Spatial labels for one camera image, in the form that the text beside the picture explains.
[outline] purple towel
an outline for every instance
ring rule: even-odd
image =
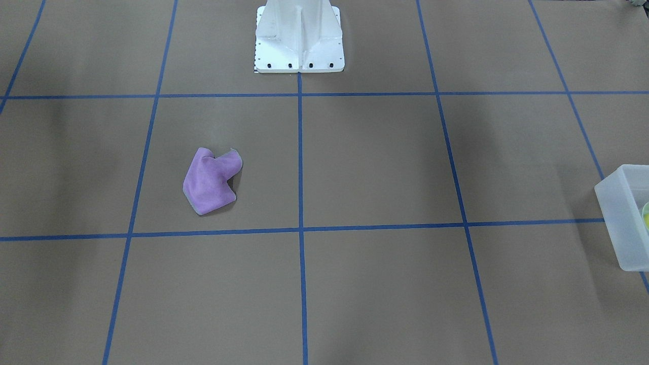
[[[214,158],[209,149],[199,148],[182,183],[182,191],[196,213],[202,216],[237,199],[228,180],[241,170],[242,165],[235,149]]]

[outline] grid line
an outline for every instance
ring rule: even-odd
[[[453,174],[453,181],[455,183],[456,194],[458,198],[459,211],[462,215],[462,224],[464,226],[464,233],[467,239],[467,246],[469,248],[469,255],[471,256],[471,265],[473,267],[473,275],[476,281],[476,289],[478,291],[478,297],[480,298],[480,307],[482,308],[482,317],[484,319],[485,330],[487,331],[487,339],[489,341],[489,349],[491,350],[491,359],[494,365],[498,365],[498,354],[496,353],[496,345],[493,340],[493,334],[491,332],[491,322],[489,321],[489,312],[487,310],[487,303],[484,297],[484,291],[482,290],[482,281],[480,279],[480,270],[478,269],[478,261],[476,260],[476,255],[473,250],[473,241],[471,239],[471,231],[467,222],[467,214],[464,209],[464,202],[462,199],[462,191],[459,186],[458,173],[455,168],[455,160],[453,159],[453,150],[451,148],[450,139],[448,137],[448,129],[446,125],[446,119],[444,117],[444,108],[442,106],[441,96],[439,95],[439,87],[437,85],[437,77],[435,76],[435,67],[433,64],[433,57],[430,52],[430,45],[428,43],[428,35],[426,33],[426,25],[424,24],[424,16],[421,10],[421,2],[416,0],[417,3],[417,12],[419,13],[419,23],[421,26],[421,33],[424,38],[424,45],[426,47],[426,55],[428,57],[428,65],[430,67],[430,76],[433,82],[433,87],[435,90],[435,98],[437,99],[437,108],[439,109],[439,119],[442,124],[442,129],[444,131],[444,140],[447,146],[448,153],[448,162],[450,164],[451,172]]]
[[[158,76],[158,86],[156,89],[156,97],[153,99],[153,107],[151,108],[151,118],[149,120],[149,130],[147,131],[147,139],[144,145],[144,152],[142,153],[142,162],[140,165],[140,175],[138,177],[138,185],[135,190],[135,197],[133,199],[133,209],[130,215],[129,231],[124,245],[124,253],[122,262],[119,269],[119,279],[117,280],[117,288],[115,291],[115,300],[113,302],[113,310],[110,316],[110,324],[108,326],[108,334],[106,336],[106,347],[104,349],[104,357],[102,364],[108,365],[108,358],[110,356],[110,346],[112,344],[113,333],[115,330],[115,322],[117,320],[117,311],[119,309],[119,299],[121,297],[121,289],[124,283],[124,275],[126,266],[129,259],[130,242],[133,237],[133,228],[135,226],[135,218],[138,213],[138,203],[140,202],[140,192],[142,189],[142,181],[144,179],[144,171],[147,165],[147,158],[149,156],[149,146],[151,145],[151,135],[153,133],[153,125],[156,119],[156,112],[158,110],[158,101],[160,99],[160,90],[162,89],[162,79],[164,77],[164,69],[167,64],[167,55],[169,54],[169,45],[171,44],[171,34],[173,33],[173,24],[176,18],[176,9],[178,8],[178,0],[173,1],[173,8],[171,9],[171,19],[169,20],[169,30],[167,32],[167,42],[165,44],[164,53],[162,55],[162,63],[160,64],[160,75]]]
[[[302,365],[309,364],[309,341],[306,313],[306,260],[304,258],[304,161],[302,148],[302,74],[297,73],[297,190],[298,225],[300,237],[300,296],[302,300]]]
[[[572,111],[574,113],[575,118],[577,118],[577,123],[579,124],[579,128],[582,131],[583,139],[586,142],[586,146],[588,147],[588,151],[591,153],[591,157],[593,158],[593,162],[595,163],[595,167],[597,167],[597,172],[600,174],[600,178],[602,180],[604,180],[604,173],[602,172],[602,168],[600,167],[599,161],[597,161],[597,156],[595,156],[595,151],[593,150],[593,147],[591,145],[591,141],[588,138],[588,134],[586,133],[586,129],[583,126],[582,117],[580,117],[579,112],[577,111],[577,106],[574,104],[574,100],[572,100],[572,95],[570,94],[570,90],[568,89],[568,84],[566,83],[566,80],[563,77],[563,72],[561,72],[561,68],[559,67],[559,61],[557,61],[557,57],[555,56],[554,51],[552,50],[552,46],[550,46],[550,40],[548,39],[548,35],[545,33],[545,29],[543,29],[543,24],[541,23],[541,18],[539,17],[539,13],[537,13],[536,8],[534,7],[534,3],[532,2],[532,0],[528,0],[528,3],[530,4],[530,7],[532,8],[532,12],[534,13],[534,18],[536,19],[536,23],[539,26],[539,30],[541,31],[541,35],[543,36],[543,40],[545,41],[545,45],[547,46],[548,51],[550,52],[550,56],[552,57],[552,62],[554,62],[554,67],[557,69],[557,73],[559,74],[559,78],[561,79],[561,83],[563,85],[563,88],[566,91],[566,95],[568,95],[568,100],[570,101]]]
[[[604,223],[603,218],[584,218],[575,220],[530,220],[530,221],[476,221],[456,223],[414,223],[414,224],[389,224],[389,225],[332,225],[313,227],[284,227],[284,228],[259,228],[259,229],[219,229],[211,231],[162,231],[162,232],[134,232],[133,238],[152,237],[183,237],[183,236],[224,236],[236,234],[272,234],[272,233],[298,233],[304,232],[332,232],[332,231],[378,231],[388,229],[437,229],[469,227],[493,227],[516,225],[558,225],[558,224],[584,224]],[[128,233],[104,234],[60,234],[43,236],[0,236],[0,242],[22,241],[53,241],[53,240],[95,240],[109,238],[126,238]]]
[[[45,8],[45,1],[46,0],[41,1],[40,8],[38,8],[38,13],[36,15],[36,20],[34,20],[34,25],[32,26],[32,30],[29,32],[29,36],[27,37],[27,41],[25,42],[25,47],[23,48],[23,52],[20,54],[20,58],[18,58],[18,63],[16,64],[16,68],[14,69],[14,73],[11,75],[11,79],[9,80],[9,85],[7,86],[5,91],[5,97],[0,103],[0,114],[2,114],[2,111],[5,109],[7,98],[9,97],[9,94],[11,94],[11,89],[14,87],[16,77],[18,77],[18,71],[20,71],[20,66],[23,65],[25,55],[27,55],[27,50],[29,49],[29,45],[32,43],[34,33],[36,33],[36,28],[38,28],[38,23],[40,22],[41,15],[43,15],[43,9]]]
[[[649,90],[619,91],[458,91],[458,92],[330,92],[308,93],[302,97],[343,96],[470,96],[470,95],[649,95]],[[167,99],[167,98],[220,98],[220,97],[298,97],[298,93],[206,93],[206,94],[95,94],[95,95],[6,95],[8,100],[59,100],[59,99]]]
[[[568,100],[570,101],[570,106],[572,107],[572,111],[574,113],[575,118],[577,119],[577,123],[579,124],[579,128],[582,131],[582,136],[584,141],[586,142],[586,146],[588,147],[588,151],[591,154],[591,157],[593,158],[593,162],[595,164],[595,167],[597,168],[597,172],[600,175],[600,179],[604,180],[604,172],[602,171],[602,167],[597,160],[597,156],[595,155],[595,151],[593,149],[593,146],[591,145],[590,138],[588,138],[588,133],[586,132],[586,128],[583,126],[582,123],[582,118],[579,115],[579,112],[577,111],[577,106],[574,103],[574,100],[572,99],[573,94],[582,94],[581,92],[571,92],[570,89],[568,88],[568,84],[566,83],[566,80],[563,76],[563,72],[561,71],[561,67],[559,66],[559,61],[557,60],[554,51],[552,50],[552,46],[550,45],[550,40],[548,39],[548,36],[545,32],[545,29],[543,28],[543,24],[541,23],[541,17],[539,17],[539,13],[536,11],[536,7],[534,7],[534,2],[532,0],[528,0],[528,3],[530,4],[530,8],[532,8],[532,13],[534,14],[534,18],[536,19],[536,22],[539,26],[539,30],[541,31],[541,35],[543,36],[543,40],[545,41],[545,45],[548,48],[548,51],[550,52],[550,56],[552,57],[552,62],[554,62],[554,66],[557,69],[557,73],[559,74],[559,78],[561,79],[561,83],[563,84],[563,88],[566,91],[566,95],[568,96]],[[634,94],[632,92],[617,92],[616,94]],[[647,290],[647,293],[649,294],[649,282],[646,279],[646,276],[643,272],[640,272],[640,276],[643,280],[644,288]]]

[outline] clear plastic bin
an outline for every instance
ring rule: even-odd
[[[620,267],[649,271],[649,230],[641,210],[649,202],[649,166],[621,165],[595,186]]]

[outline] grid square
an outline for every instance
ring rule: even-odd
[[[0,95],[5,95],[25,42],[38,15],[41,0],[0,3]]]
[[[265,0],[181,1],[165,94],[297,92],[295,75],[254,72],[255,19]]]
[[[563,90],[527,1],[421,7],[439,91]]]
[[[0,363],[101,361],[124,240],[0,243]]]
[[[304,98],[304,221],[461,221],[435,97]]]
[[[148,99],[10,100],[0,116],[0,234],[122,233]]]
[[[605,176],[622,164],[649,165],[647,95],[573,95],[572,98]]]
[[[471,229],[501,364],[644,364],[649,305],[603,223]]]
[[[297,139],[294,97],[161,99],[135,230],[297,227]],[[217,156],[234,148],[243,159],[237,200],[202,217],[182,192],[199,147]]]
[[[443,97],[469,221],[602,216],[597,168],[564,95]]]
[[[306,233],[309,363],[488,364],[463,229]]]
[[[153,94],[172,1],[50,1],[12,95]]]
[[[345,71],[307,73],[305,92],[431,92],[415,1],[331,1],[340,8]]]
[[[301,364],[298,241],[133,239],[111,364]]]
[[[649,27],[642,8],[615,0],[534,6],[570,90],[649,90]]]

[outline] yellow object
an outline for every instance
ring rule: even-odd
[[[643,219],[645,227],[649,229],[649,203],[645,204],[643,207]]]

